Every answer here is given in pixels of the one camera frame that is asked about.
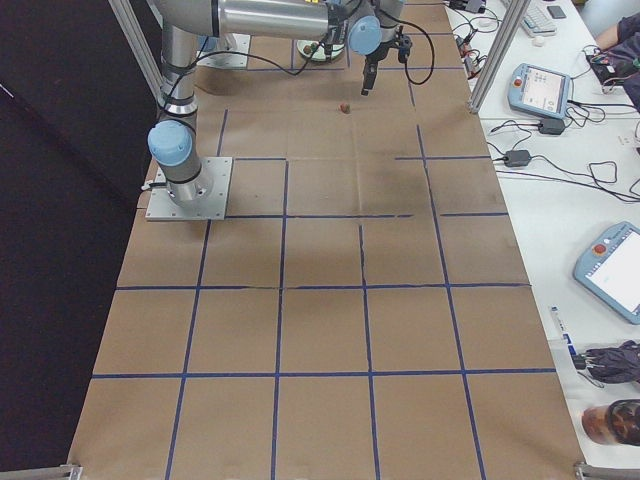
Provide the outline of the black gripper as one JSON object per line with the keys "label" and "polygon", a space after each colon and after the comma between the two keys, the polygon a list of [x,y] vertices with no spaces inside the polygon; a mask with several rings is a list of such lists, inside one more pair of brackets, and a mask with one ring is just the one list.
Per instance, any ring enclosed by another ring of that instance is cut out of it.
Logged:
{"label": "black gripper", "polygon": [[375,66],[387,57],[391,49],[398,51],[397,58],[400,64],[406,65],[408,62],[413,46],[410,37],[403,32],[402,27],[389,30],[388,33],[390,37],[383,40],[372,53],[366,56],[363,68],[362,95],[368,95],[373,89],[375,84]]}

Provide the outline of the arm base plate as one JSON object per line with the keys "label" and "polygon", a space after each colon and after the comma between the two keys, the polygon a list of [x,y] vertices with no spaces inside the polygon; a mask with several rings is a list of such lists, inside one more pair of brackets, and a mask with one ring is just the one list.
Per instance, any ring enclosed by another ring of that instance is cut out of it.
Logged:
{"label": "arm base plate", "polygon": [[247,68],[251,36],[227,34],[223,37],[199,36],[196,58],[198,65],[216,69],[244,70]]}
{"label": "arm base plate", "polygon": [[160,167],[150,189],[146,210],[149,221],[224,220],[232,178],[232,157],[203,157],[197,178],[178,184],[169,182]]}

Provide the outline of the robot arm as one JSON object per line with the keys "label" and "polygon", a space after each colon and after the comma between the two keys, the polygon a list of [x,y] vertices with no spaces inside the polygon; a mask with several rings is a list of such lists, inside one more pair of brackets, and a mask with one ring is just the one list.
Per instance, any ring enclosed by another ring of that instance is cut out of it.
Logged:
{"label": "robot arm", "polygon": [[207,57],[235,55],[232,35],[316,41],[325,56],[344,45],[365,58],[364,93],[372,90],[389,50],[406,62],[411,48],[400,24],[400,1],[159,1],[156,6],[162,17],[162,85],[148,145],[169,199],[181,207],[202,203],[215,182],[196,152],[195,67]]}

